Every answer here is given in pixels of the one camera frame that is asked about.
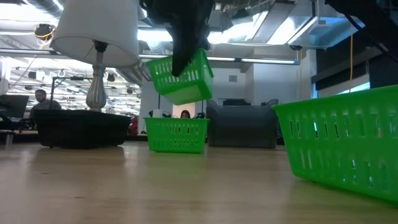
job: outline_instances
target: lamp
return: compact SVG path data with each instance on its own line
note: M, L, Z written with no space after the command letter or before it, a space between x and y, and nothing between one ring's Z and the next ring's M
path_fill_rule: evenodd
M130 67L139 60L137 0L68 0L51 47L93 65L87 93L90 110L106 104L105 67Z

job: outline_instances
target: red object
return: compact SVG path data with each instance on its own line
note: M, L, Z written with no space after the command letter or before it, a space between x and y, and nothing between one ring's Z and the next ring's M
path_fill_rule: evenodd
M133 117L130 124L130 135L138 135L138 117Z

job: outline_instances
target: white lamp shade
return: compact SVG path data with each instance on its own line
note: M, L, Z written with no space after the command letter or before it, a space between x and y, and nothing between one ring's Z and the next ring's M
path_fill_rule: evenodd
M137 0L66 0L51 47L73 59L95 64L94 40L106 42L106 67L128 67L139 60Z

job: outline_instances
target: lamp stand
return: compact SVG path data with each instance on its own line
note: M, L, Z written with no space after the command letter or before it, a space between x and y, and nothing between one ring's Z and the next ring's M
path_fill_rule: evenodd
M104 87L105 66L102 64L104 52L107 43L94 40L95 49L97 51L96 64L93 65L93 81L86 97L86 104L92 111L101 112L106 105L106 92Z

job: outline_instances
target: black cable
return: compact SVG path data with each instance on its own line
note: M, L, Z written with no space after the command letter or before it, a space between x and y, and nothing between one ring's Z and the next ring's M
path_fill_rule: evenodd
M372 35L368 34L367 32L365 32L365 30L358 25L358 23L356 23L354 21L354 19L347 14L344 14L344 16L347 18L347 20L358 30L358 31L362 31L366 34L366 36L370 39L371 42L373 42L373 44L377 47L377 49L379 49L383 54L386 54L388 57L390 57L393 61L395 61L396 63L398 63L398 58L395 57L394 55L392 55L389 51L386 51L382 46L380 46L380 44L378 43L378 41L372 37Z

